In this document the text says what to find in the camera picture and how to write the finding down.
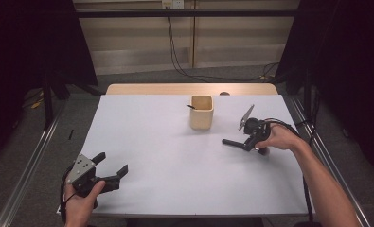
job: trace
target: table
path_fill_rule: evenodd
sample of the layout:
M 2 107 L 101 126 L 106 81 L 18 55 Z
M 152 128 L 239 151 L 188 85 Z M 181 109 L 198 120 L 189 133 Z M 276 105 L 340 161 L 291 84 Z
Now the table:
M 257 84 L 241 84 L 246 90 L 238 89 L 238 84 L 182 85 L 177 85 L 181 94 L 193 88 L 190 95 L 254 94 L 252 88 L 258 88 Z M 262 156 L 221 143 L 224 138 L 241 142 L 247 138 L 238 125 L 253 103 L 251 116 L 275 117 L 293 125 L 281 96 L 214 96 L 212 128 L 194 131 L 187 123 L 190 95 L 113 95 L 112 86 L 100 100 L 82 153 L 92 158 L 106 152 L 98 176 L 113 175 L 126 164 L 130 172 L 118 191 L 99 196 L 95 214 L 147 218 L 307 213 L 302 174 L 289 151 L 270 148 L 269 155 Z M 138 88 L 133 91 L 146 94 L 160 88 L 159 93 L 169 93 L 171 86 L 134 87 Z

